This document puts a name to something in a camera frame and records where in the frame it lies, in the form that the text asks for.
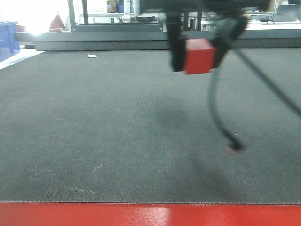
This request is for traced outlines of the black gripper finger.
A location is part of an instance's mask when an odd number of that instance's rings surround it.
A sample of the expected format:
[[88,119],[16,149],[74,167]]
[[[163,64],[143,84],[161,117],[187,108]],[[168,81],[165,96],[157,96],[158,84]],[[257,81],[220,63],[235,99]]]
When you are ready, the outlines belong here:
[[184,70],[186,57],[186,39],[182,35],[180,12],[166,13],[166,28],[171,51],[171,66],[175,72]]
[[244,32],[247,26],[245,16],[227,17],[214,20],[213,36],[210,44],[215,48],[213,68],[218,68],[233,42]]

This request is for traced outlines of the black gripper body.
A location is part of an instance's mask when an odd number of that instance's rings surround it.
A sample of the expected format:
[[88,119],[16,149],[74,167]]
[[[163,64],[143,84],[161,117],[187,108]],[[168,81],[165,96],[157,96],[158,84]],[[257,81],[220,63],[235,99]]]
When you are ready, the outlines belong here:
[[269,0],[141,0],[140,12],[215,12],[234,13],[252,8],[266,11]]

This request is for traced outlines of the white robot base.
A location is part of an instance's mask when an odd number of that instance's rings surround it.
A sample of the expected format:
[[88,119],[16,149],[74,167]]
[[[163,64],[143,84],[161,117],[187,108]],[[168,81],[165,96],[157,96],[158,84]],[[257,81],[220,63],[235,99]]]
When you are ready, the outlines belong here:
[[135,15],[136,21],[139,23],[152,23],[155,20],[156,15],[154,13],[142,13]]

